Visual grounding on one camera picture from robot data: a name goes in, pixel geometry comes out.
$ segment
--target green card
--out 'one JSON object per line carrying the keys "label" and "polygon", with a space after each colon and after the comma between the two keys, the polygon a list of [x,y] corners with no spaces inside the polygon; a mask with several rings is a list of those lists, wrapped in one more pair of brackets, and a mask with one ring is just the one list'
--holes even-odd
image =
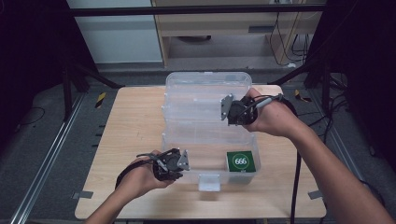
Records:
{"label": "green card", "polygon": [[227,152],[227,165],[230,172],[256,172],[251,151]]}

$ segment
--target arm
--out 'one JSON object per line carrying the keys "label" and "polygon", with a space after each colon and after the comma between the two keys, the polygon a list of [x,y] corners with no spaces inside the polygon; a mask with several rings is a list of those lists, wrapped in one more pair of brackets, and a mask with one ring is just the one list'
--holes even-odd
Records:
{"label": "arm", "polygon": [[[260,95],[254,89],[247,94]],[[285,105],[272,102],[260,108],[259,117],[245,128],[289,138],[316,179],[337,223],[394,223],[371,192]]]}
{"label": "arm", "polygon": [[119,186],[107,199],[85,220],[84,223],[112,223],[122,208],[131,200],[138,198],[152,189],[164,189],[174,181],[159,181],[152,173],[152,165],[145,164],[133,169],[120,182]]}

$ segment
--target table surface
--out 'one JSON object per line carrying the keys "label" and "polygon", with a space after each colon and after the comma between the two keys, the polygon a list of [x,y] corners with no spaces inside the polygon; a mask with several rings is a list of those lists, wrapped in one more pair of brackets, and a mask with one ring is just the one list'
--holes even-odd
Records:
{"label": "table surface", "polygon": [[[262,94],[278,94],[278,86],[254,86]],[[92,162],[77,218],[88,217],[114,190],[119,173],[139,153],[161,150],[164,86],[127,87],[119,90],[99,148]],[[257,133],[262,168],[248,185],[222,185],[220,192],[198,191],[196,184],[155,189],[128,203],[118,218],[271,218],[290,217],[296,149],[289,139]],[[317,190],[314,177],[302,162],[296,217],[324,217],[321,199],[311,200]]]}

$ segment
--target person's left hand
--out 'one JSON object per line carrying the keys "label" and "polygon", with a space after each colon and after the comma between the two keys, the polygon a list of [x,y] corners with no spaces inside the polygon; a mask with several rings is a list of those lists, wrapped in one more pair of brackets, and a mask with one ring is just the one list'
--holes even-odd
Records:
{"label": "person's left hand", "polygon": [[[154,150],[152,153],[157,155],[161,152]],[[148,157],[137,158],[132,163],[148,159]],[[131,200],[146,194],[152,189],[164,189],[174,182],[173,180],[159,181],[152,172],[152,164],[147,163],[134,168],[125,175],[113,194],[117,194],[118,198],[123,201],[123,204],[127,204]]]}

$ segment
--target clear plastic box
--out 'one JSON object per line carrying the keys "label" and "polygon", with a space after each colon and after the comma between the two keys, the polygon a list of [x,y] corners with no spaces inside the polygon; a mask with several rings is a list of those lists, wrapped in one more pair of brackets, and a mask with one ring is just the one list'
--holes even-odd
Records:
{"label": "clear plastic box", "polygon": [[[246,73],[172,73],[163,105],[163,151],[187,149],[191,169],[178,183],[219,191],[221,184],[248,184],[261,169],[256,136],[221,120],[220,100],[230,93],[240,100],[251,87]],[[227,152],[251,151],[256,172],[229,172]]]}

